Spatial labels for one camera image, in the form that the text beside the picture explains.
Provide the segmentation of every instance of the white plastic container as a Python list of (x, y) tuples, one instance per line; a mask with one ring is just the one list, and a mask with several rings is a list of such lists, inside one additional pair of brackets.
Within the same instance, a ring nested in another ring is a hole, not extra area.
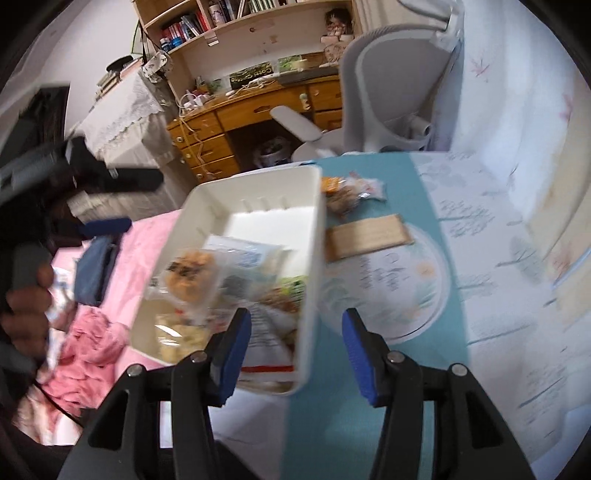
[[(182, 249), (200, 248), (212, 233), (289, 249), (280, 277), (307, 275), (308, 283), (295, 343), (294, 386), (283, 394), (292, 394), (310, 376), (324, 264), (321, 180), (319, 167), (296, 166), (199, 185), (187, 198), (152, 272), (158, 275)], [(143, 299), (130, 332), (131, 347), (164, 365), (158, 359), (155, 315), (173, 311), (165, 301)]]

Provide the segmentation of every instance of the hand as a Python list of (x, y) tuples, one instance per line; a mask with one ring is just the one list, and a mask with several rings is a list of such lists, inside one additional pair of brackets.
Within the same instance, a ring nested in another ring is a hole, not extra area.
[(6, 294), (13, 314), (4, 313), (0, 317), (0, 325), (18, 351), (35, 359), (44, 359), (49, 333), (45, 312), (52, 301), (48, 290), (53, 284), (53, 269), (50, 265), (39, 267), (37, 283), (37, 287), (12, 290)]

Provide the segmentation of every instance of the food package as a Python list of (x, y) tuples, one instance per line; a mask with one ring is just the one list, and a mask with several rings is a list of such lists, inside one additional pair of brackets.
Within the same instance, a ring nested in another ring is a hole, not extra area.
[(210, 235), (204, 248), (231, 255), (220, 289), (226, 296), (256, 300), (277, 280), (289, 251), (281, 245)]
[(349, 177), (323, 177), (322, 192), (328, 197), (329, 210), (339, 216), (354, 210), (360, 200), (386, 200), (383, 181), (364, 179), (355, 172), (350, 172)]
[(186, 249), (160, 274), (158, 289), (164, 298), (185, 311), (194, 325), (202, 324), (228, 261), (224, 252)]
[(300, 276), (280, 279), (256, 301), (236, 299), (223, 293), (217, 297), (207, 317), (212, 332), (224, 331), (238, 307), (251, 313), (252, 333), (241, 380), (294, 379), (293, 355), (305, 288), (306, 277)]
[(208, 327), (191, 325), (181, 312), (156, 315), (155, 328), (160, 359), (169, 364), (203, 350), (212, 335)]

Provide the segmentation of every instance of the chair backrest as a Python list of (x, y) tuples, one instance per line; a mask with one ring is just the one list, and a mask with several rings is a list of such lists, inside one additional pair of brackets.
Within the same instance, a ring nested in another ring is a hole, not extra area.
[(345, 151), (423, 150), (433, 100), (451, 70), (452, 51), (430, 25), (389, 25), (357, 38), (340, 62)]

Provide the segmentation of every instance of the desk drawer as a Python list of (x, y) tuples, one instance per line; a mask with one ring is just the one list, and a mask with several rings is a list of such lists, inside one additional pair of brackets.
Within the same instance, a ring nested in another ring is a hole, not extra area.
[(232, 175), (240, 173), (240, 167), (233, 156), (212, 161), (211, 163), (206, 164), (205, 168), (209, 173), (213, 174), (215, 178), (211, 178), (210, 176), (206, 175), (201, 167), (191, 168), (191, 171), (195, 174), (199, 183), (226, 179)]
[[(199, 144), (191, 146), (190, 149), (193, 150), (195, 155), (197, 155), (199, 152)], [(190, 167), (199, 166), (197, 160), (191, 155), (189, 147), (183, 148), (181, 153), (183, 154), (184, 160)], [(209, 163), (224, 157), (229, 157), (230, 155), (232, 155), (232, 149), (230, 148), (230, 145), (228, 145), (225, 135), (218, 135), (217, 137), (210, 138), (209, 140), (203, 142), (201, 158), (205, 163)]]
[[(169, 131), (170, 136), (173, 139), (173, 143), (179, 148), (184, 148), (187, 145), (194, 145), (197, 143), (198, 140), (195, 139), (195, 135), (199, 140), (206, 140), (222, 133), (222, 127), (220, 127), (220, 124), (217, 122), (217, 118), (214, 113), (206, 113), (205, 115), (200, 115), (197, 118), (192, 118), (191, 120), (187, 121), (187, 125), (195, 130), (194, 134), (184, 125), (179, 125), (178, 127), (175, 127)], [(189, 143), (185, 141), (181, 128), (184, 128)]]
[(219, 108), (217, 117), (227, 132), (235, 128), (270, 120), (271, 114), (269, 111), (279, 105), (288, 106), (296, 112), (304, 112), (304, 106), (300, 100), (302, 94), (306, 94), (304, 86), (256, 95)]
[(343, 102), (340, 97), (340, 82), (318, 82), (310, 85), (310, 101), (314, 110), (336, 110), (342, 108)]
[(336, 130), (343, 125), (342, 110), (327, 110), (314, 114), (314, 123), (321, 130)]

